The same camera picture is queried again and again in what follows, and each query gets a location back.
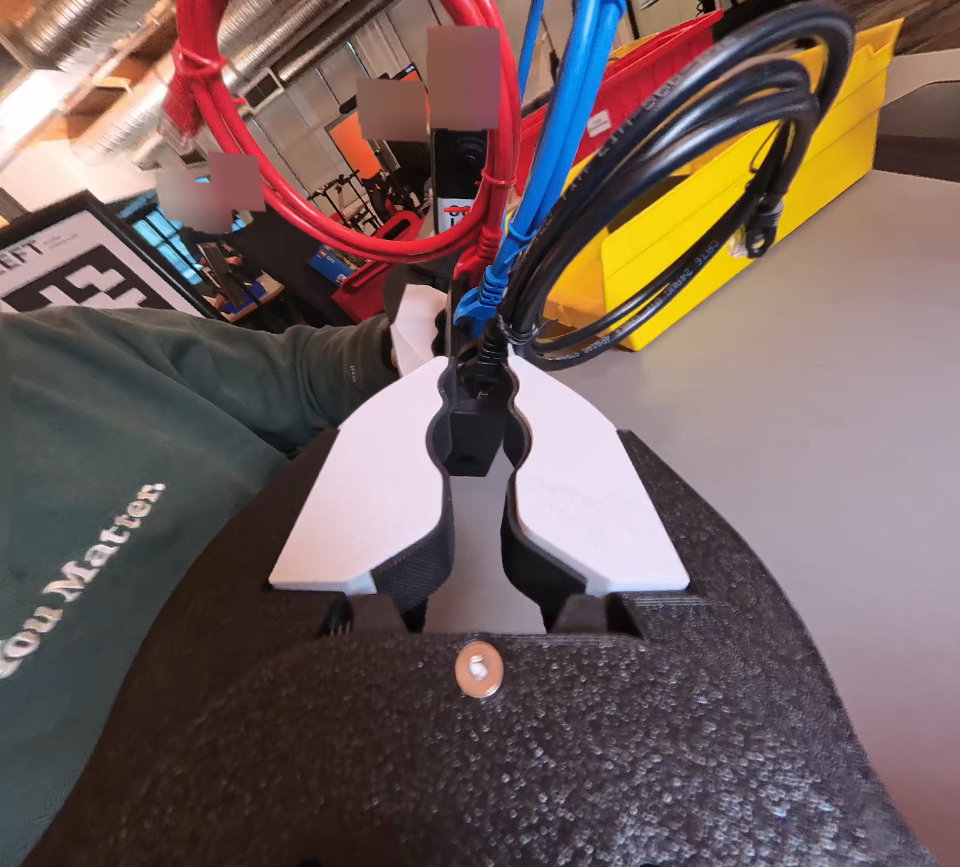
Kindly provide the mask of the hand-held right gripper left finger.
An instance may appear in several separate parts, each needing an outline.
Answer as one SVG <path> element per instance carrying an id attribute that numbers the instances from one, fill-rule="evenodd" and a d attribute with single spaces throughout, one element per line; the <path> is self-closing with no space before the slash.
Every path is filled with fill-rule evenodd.
<path id="1" fill-rule="evenodd" d="M 428 429 L 441 413 L 436 357 L 363 403 L 336 432 L 270 572 L 276 590 L 371 596 L 375 572 L 441 523 L 441 468 Z"/>

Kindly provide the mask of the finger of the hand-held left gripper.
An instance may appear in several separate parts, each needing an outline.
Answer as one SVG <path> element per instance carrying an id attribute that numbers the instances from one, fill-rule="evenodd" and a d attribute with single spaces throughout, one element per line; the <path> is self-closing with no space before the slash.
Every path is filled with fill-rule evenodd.
<path id="1" fill-rule="evenodd" d="M 439 381 L 448 370 L 444 346 L 435 346 L 442 337 L 449 297 L 439 289 L 407 284 L 390 323 L 391 357 L 402 379 Z"/>

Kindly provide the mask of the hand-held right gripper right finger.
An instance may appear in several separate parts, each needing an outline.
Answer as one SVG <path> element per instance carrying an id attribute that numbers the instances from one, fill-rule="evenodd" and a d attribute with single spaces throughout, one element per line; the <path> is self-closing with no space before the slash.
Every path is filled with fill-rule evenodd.
<path id="1" fill-rule="evenodd" d="M 521 357 L 509 357 L 501 523 L 510 584 L 556 621 L 570 597 L 680 594 L 690 574 L 615 425 Z"/>

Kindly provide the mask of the black network switch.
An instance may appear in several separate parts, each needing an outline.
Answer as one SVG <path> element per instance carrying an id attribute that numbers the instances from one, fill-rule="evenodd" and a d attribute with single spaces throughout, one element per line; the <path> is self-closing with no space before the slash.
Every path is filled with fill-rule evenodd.
<path id="1" fill-rule="evenodd" d="M 467 286 L 452 283 L 446 305 L 443 345 L 451 370 L 443 381 L 448 398 L 449 451 L 444 466 L 451 477 L 485 477 L 501 447 L 510 379 L 504 358 L 490 350 L 482 333 L 454 315 Z"/>

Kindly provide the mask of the person's left forearm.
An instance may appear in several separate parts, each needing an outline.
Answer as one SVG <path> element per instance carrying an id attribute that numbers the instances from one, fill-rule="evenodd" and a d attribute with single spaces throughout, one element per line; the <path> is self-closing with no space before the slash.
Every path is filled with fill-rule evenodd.
<path id="1" fill-rule="evenodd" d="M 290 458 L 399 377 L 390 320 L 2 316 L 2 865 L 60 812 L 162 607 Z"/>

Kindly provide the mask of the red plastic object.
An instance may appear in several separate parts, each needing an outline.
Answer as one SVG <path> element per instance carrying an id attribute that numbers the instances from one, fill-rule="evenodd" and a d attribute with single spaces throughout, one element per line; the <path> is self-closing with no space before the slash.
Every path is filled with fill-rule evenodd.
<path id="1" fill-rule="evenodd" d="M 412 211 L 398 211 L 372 237 L 387 241 L 416 240 L 423 218 Z M 361 323 L 384 310 L 383 285 L 393 264 L 368 261 L 339 283 L 331 300 L 354 323 Z"/>

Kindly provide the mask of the orange screen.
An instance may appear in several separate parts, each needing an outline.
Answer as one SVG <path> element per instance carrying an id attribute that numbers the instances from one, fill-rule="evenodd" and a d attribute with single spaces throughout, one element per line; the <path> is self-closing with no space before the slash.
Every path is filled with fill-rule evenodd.
<path id="1" fill-rule="evenodd" d="M 397 169 L 431 173 L 431 154 L 427 141 L 388 141 L 387 154 L 372 146 L 362 136 L 359 111 L 342 112 L 324 128 L 350 169 L 362 179 Z"/>

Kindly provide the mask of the red plastic bin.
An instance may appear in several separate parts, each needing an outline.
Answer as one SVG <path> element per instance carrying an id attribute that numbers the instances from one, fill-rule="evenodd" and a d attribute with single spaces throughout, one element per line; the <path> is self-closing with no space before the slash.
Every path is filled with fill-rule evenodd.
<path id="1" fill-rule="evenodd" d="M 574 157 L 581 163 L 671 77 L 714 43 L 714 10 L 612 51 Z"/>

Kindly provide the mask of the black framed marker sign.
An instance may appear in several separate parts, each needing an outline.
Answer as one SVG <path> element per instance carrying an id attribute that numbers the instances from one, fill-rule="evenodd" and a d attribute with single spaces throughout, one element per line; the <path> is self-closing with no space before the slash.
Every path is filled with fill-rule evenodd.
<path id="1" fill-rule="evenodd" d="M 163 309 L 222 318 L 88 191 L 2 226 L 2 313 L 48 307 Z"/>

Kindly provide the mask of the black table mat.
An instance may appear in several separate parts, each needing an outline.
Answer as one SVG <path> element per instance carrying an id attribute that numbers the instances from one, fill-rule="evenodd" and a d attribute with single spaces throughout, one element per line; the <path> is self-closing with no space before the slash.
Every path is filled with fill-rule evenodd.
<path id="1" fill-rule="evenodd" d="M 959 81 L 934 81 L 882 106 L 873 169 L 959 182 Z"/>

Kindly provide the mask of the silver air duct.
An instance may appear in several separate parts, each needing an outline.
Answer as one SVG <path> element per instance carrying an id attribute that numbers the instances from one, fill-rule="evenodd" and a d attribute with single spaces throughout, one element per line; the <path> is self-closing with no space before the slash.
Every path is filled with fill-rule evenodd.
<path id="1" fill-rule="evenodd" d="M 258 81 L 270 64 L 350 0 L 230 0 L 217 41 L 225 66 L 222 79 L 237 93 Z M 174 53 L 150 68 L 132 91 L 73 142 L 77 157 L 99 165 L 147 137 L 162 121 L 167 90 L 175 76 Z"/>

